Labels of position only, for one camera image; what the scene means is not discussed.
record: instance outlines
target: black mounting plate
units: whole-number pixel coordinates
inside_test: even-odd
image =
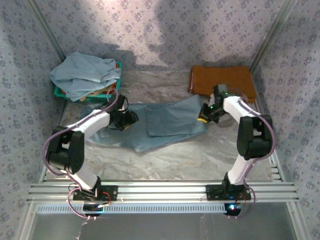
[[[117,195],[118,195],[118,186],[116,185],[102,185],[100,187],[102,193],[108,193],[110,195],[110,200],[111,202],[117,200]],[[92,202],[92,201],[101,201],[101,202],[108,202],[109,201],[109,196],[107,194],[100,194],[100,196],[92,197],[89,196],[80,190],[74,191],[73,194],[73,201],[87,201],[87,202]]]
[[[206,199],[208,201],[251,200],[251,194],[247,188],[245,188],[242,192],[224,193],[224,187],[222,185],[206,185],[205,192],[206,192]]]

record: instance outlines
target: brown cloth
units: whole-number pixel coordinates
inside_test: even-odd
[[[194,66],[191,70],[189,92],[210,96],[214,86],[226,84],[228,88],[236,88],[245,93],[249,103],[256,101],[256,91],[247,66],[203,67]]]

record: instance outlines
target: patterned wallpaper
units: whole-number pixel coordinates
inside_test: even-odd
[[[272,115],[283,169],[320,239],[320,2],[300,1],[255,77]]]
[[[0,1],[0,26],[0,240],[12,240],[62,105],[49,78],[57,58],[23,1]]]
[[[282,0],[36,0],[65,54],[125,70],[249,66]]]

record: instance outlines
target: folded orange cloth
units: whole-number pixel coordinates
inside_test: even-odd
[[[236,88],[245,93],[249,103],[256,101],[256,91],[247,66],[203,67],[194,66],[191,70],[189,92],[210,96],[214,86],[226,84],[228,88]]]

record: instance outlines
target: green basket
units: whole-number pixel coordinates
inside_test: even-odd
[[[119,65],[119,68],[122,69],[122,64],[119,61],[116,61],[116,63]],[[121,83],[121,76],[120,78],[116,81],[116,87],[115,89],[118,91],[120,88],[120,83]],[[54,90],[54,95],[56,95],[59,98],[64,98],[65,100],[72,102],[70,98],[66,97],[66,94],[62,93],[63,91],[55,86]],[[75,101],[74,103],[95,103],[95,102],[105,102],[107,98],[111,98],[111,94],[98,94],[98,95],[87,95],[84,101]]]

